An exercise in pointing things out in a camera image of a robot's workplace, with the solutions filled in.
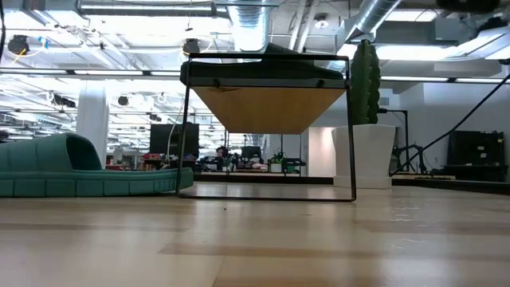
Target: green cactus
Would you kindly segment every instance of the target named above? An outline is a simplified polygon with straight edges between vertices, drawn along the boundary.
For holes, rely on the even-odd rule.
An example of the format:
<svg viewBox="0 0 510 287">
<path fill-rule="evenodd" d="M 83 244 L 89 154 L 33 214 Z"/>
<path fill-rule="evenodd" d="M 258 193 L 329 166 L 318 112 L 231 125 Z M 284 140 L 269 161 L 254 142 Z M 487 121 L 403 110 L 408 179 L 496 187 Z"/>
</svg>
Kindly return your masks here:
<svg viewBox="0 0 510 287">
<path fill-rule="evenodd" d="M 353 124 L 377 124 L 381 69 L 375 47 L 368 40 L 358 45 L 351 71 Z"/>
</svg>

